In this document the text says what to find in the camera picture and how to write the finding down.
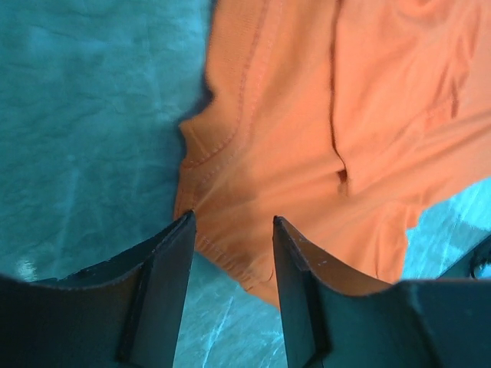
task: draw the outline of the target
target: stitching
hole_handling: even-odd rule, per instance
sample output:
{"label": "stitching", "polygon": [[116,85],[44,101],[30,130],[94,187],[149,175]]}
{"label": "stitching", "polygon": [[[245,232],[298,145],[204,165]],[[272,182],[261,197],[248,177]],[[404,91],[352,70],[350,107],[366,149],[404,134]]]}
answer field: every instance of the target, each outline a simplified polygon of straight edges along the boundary
{"label": "stitching", "polygon": [[254,38],[252,39],[251,49],[249,50],[249,54],[247,55],[247,58],[245,60],[244,68],[242,69],[240,87],[239,87],[238,113],[236,118],[236,124],[234,126],[233,131],[226,137],[225,141],[223,141],[217,147],[215,147],[211,151],[211,153],[209,153],[207,156],[204,156],[203,158],[198,159],[197,161],[190,161],[189,165],[183,165],[183,167],[190,169],[194,166],[201,165],[207,162],[208,160],[212,159],[232,141],[233,137],[236,136],[237,132],[239,131],[239,127],[242,124],[242,118],[244,115],[244,99],[245,99],[244,95],[245,95],[247,80],[249,77],[249,72],[251,69],[252,59],[254,58],[255,52],[259,44],[259,39],[261,37],[262,29],[264,28],[265,18],[266,18],[266,14],[268,13],[270,2],[271,0],[263,0],[261,14],[259,16],[259,22],[254,33]]}
{"label": "stitching", "polygon": [[210,250],[212,250],[216,254],[218,254],[219,258],[220,257],[223,258],[223,260],[225,262],[220,262],[220,267],[223,267],[224,263],[232,265],[232,267],[227,267],[227,268],[225,268],[225,270],[227,272],[230,272],[231,274],[233,274],[232,276],[235,276],[236,280],[239,283],[243,283],[243,282],[247,281],[248,279],[250,281],[252,281],[250,283],[250,285],[248,285],[248,287],[245,289],[246,291],[252,289],[257,284],[264,284],[264,283],[271,281],[273,274],[275,273],[274,269],[271,270],[271,274],[265,280],[262,280],[261,278],[258,278],[255,275],[255,273],[252,272],[252,270],[249,267],[238,268],[237,263],[233,260],[233,257],[230,257],[222,249],[220,249],[219,247],[214,245],[205,235],[199,234],[196,236],[199,236],[206,243],[207,248],[209,248]]}
{"label": "stitching", "polygon": [[[260,35],[261,35],[261,31],[264,27],[264,24],[265,24],[265,18],[266,18],[266,14],[267,14],[267,11],[268,11],[268,8],[269,8],[269,3],[271,2],[271,0],[265,0],[264,3],[263,3],[263,8],[262,8],[262,13],[260,15],[260,18],[259,18],[259,25],[255,31],[255,36],[254,36],[254,41],[253,41],[253,44],[252,44],[252,47],[251,47],[251,51],[249,53],[249,56],[248,56],[248,61],[246,62],[245,64],[245,67],[244,67],[244,71],[243,71],[243,74],[242,74],[242,81],[241,81],[241,87],[240,87],[240,92],[239,92],[239,112],[238,112],[238,115],[237,115],[237,120],[236,120],[236,128],[234,129],[234,132],[233,134],[229,137],[229,141],[235,136],[236,132],[238,131],[239,129],[239,125],[241,124],[242,122],[242,119],[243,119],[243,107],[244,107],[244,93],[245,93],[245,88],[246,88],[246,82],[247,82],[247,77],[249,76],[249,72],[250,72],[250,66],[251,66],[251,63],[252,63],[252,58],[255,54],[255,50],[257,49],[257,46],[258,46],[258,43],[259,43],[259,38],[260,38]],[[265,56],[262,60],[262,67],[259,69],[260,72],[259,72],[259,76],[258,76],[258,83],[256,84],[255,86],[255,97],[253,99],[253,103],[252,103],[252,112],[251,112],[251,115],[254,114],[254,111],[256,109],[256,105],[257,105],[257,101],[259,99],[259,88],[260,88],[260,84],[263,80],[263,77],[264,77],[264,73],[265,73],[265,70],[266,70],[266,65],[268,63],[268,60],[269,60],[269,57],[271,56],[271,51],[272,51],[272,46],[273,46],[273,41],[275,40],[277,34],[278,34],[278,30],[279,30],[279,21],[281,20],[281,17],[282,17],[282,9],[283,9],[283,0],[279,0],[279,7],[278,7],[278,11],[277,11],[277,22],[278,22],[278,26],[275,28],[275,31],[272,32],[270,35],[269,35],[269,42],[267,44],[267,51],[265,53]],[[247,126],[247,131],[245,132],[245,138],[247,138],[249,136],[249,128],[250,128],[250,125],[251,125],[251,121],[248,122],[248,126]],[[232,161],[232,159],[235,157],[237,151],[235,151],[233,154],[231,154],[227,160],[225,161],[225,163],[223,165],[217,165],[214,170],[210,171],[206,176],[205,178],[199,183],[199,185],[197,186],[195,192],[194,192],[194,198],[193,198],[193,208],[196,207],[196,204],[198,202],[198,190],[202,185],[204,185],[214,174],[216,174],[218,172],[219,169],[223,168],[223,167],[226,167],[230,164],[230,162]],[[211,156],[208,156],[206,157],[205,160],[202,160],[203,162],[204,161],[207,161],[209,158],[211,158]],[[209,246],[210,249],[212,249],[214,252],[218,253],[222,259],[225,261],[225,263],[235,263],[233,261],[233,259],[228,256],[226,253],[223,252],[223,250],[221,250],[219,247],[217,247],[216,245],[214,245],[205,235],[201,234],[200,232],[196,232],[196,237],[200,237],[203,239],[203,241]],[[250,269],[248,268],[243,268],[242,270],[239,270],[239,275],[245,275],[247,276],[249,279],[252,280],[252,283],[260,283],[262,282],[262,280],[258,279]]]}

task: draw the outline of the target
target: orange fabric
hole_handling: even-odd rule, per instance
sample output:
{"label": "orange fabric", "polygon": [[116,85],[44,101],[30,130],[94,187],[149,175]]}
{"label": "orange fabric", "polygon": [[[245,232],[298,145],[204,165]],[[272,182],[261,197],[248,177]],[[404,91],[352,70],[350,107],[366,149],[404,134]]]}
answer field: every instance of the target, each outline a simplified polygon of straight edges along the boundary
{"label": "orange fabric", "polygon": [[175,215],[278,307],[272,219],[384,281],[420,213],[491,174],[489,0],[219,0],[212,103],[181,130]]}

